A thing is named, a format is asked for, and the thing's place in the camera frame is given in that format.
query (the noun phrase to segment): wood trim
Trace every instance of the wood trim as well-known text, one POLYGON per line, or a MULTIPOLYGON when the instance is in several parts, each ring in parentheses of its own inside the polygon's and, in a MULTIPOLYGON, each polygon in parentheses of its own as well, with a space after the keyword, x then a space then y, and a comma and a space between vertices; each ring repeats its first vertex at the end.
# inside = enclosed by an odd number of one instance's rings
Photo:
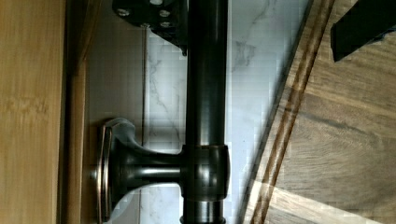
POLYGON ((84 204, 85 176, 83 164, 87 160, 88 145, 87 61, 86 57, 99 20, 102 1, 70 1, 68 6, 68 93, 66 115, 65 199, 62 223, 88 223, 95 204, 84 204))
POLYGON ((244 223, 263 223, 265 220, 279 168, 283 161, 320 41, 332 12, 334 0, 314 0, 312 4, 286 81, 286 85, 290 86, 290 89, 283 92, 280 100, 280 104, 285 107, 278 107, 270 131, 270 138, 274 137, 275 140, 269 139, 263 146, 265 151, 269 151, 270 154, 262 154, 258 169, 254 171, 250 180, 244 223))
POLYGON ((302 220, 308 220, 314 223, 380 224, 380 222, 302 197, 277 187, 274 187, 271 207, 274 207, 278 211, 292 214, 302 220))

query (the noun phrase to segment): wood panel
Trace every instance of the wood panel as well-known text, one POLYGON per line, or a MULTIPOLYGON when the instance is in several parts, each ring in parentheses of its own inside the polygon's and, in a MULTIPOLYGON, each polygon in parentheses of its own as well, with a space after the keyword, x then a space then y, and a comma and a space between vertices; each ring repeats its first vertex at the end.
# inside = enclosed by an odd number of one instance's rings
POLYGON ((84 184, 93 180, 92 167, 84 169, 84 161, 90 154, 89 144, 88 97, 87 97, 87 54, 92 45, 96 26, 100 16, 100 0, 68 2, 67 36, 67 116, 66 146, 64 153, 64 203, 62 223, 92 223, 95 219, 96 203, 92 195, 94 187, 88 193, 83 192, 84 184))
POLYGON ((0 223, 55 223, 65 1, 0 1, 0 223))
POLYGON ((396 222, 396 35, 334 63, 330 29, 354 3, 335 1, 318 54, 312 54, 306 88, 295 85, 295 65, 301 67, 300 55, 306 53, 302 37, 252 178, 246 222, 273 223, 285 211, 314 223, 353 223, 351 217, 360 220, 356 223, 396 222), (301 105, 290 100, 301 92, 301 105), (289 113, 296 117, 291 125, 282 119, 289 113), (282 132, 290 139, 279 136, 282 132), (280 146, 287 146, 286 155, 280 146), (278 189, 299 203, 279 203, 278 189), (310 203, 316 213, 304 210, 310 203), (268 206, 276 209, 266 214, 268 206), (341 219, 332 219, 337 214, 341 219))

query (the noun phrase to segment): wooden cabinet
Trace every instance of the wooden cabinet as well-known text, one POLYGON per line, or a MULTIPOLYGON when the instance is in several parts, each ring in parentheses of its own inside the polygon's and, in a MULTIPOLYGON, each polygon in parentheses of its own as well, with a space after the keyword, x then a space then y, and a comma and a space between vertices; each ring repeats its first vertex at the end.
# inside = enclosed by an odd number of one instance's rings
POLYGON ((65 1, 0 1, 0 223, 55 223, 65 1))
MULTIPOLYGON (((78 12, 78 17, 71 17, 68 27, 68 151, 62 222, 95 223, 92 171, 96 169, 101 125, 106 119, 124 117, 141 130, 145 31, 117 17, 111 1, 72 1, 70 8, 70 14, 78 12)), ((138 223, 139 198, 133 197, 133 212, 120 219, 138 223)))

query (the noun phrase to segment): marble tile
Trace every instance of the marble tile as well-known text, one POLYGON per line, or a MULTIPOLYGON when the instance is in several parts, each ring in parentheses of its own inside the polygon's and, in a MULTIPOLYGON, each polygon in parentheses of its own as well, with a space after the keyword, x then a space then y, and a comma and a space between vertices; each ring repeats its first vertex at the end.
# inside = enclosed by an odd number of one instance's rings
MULTIPOLYGON (((290 56, 308 0, 230 1, 226 143, 232 161, 227 223, 236 223, 248 171, 267 124, 276 84, 290 56)), ((180 151, 185 136, 187 58, 148 32, 145 147, 180 151)), ((142 190, 141 223, 177 223, 177 185, 142 190)))

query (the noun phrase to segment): screw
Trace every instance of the screw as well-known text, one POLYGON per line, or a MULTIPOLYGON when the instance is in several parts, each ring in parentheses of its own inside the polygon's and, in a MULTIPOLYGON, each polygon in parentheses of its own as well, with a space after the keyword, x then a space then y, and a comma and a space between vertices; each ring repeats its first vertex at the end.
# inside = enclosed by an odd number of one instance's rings
POLYGON ((117 14, 121 17, 127 17, 131 14, 131 11, 125 8, 117 8, 117 14))
POLYGON ((171 23, 169 21, 163 21, 160 23, 161 27, 163 28, 167 28, 171 25, 171 23))
POLYGON ((160 16, 161 17, 168 17, 171 13, 169 11, 166 11, 164 9, 160 10, 160 16))
POLYGON ((152 5, 159 6, 163 4, 163 0, 149 0, 152 5))
POLYGON ((148 23, 142 23, 142 24, 140 24, 140 27, 149 28, 149 24, 148 23))
POLYGON ((90 171, 90 178, 91 179, 96 179, 98 177, 97 171, 90 171))

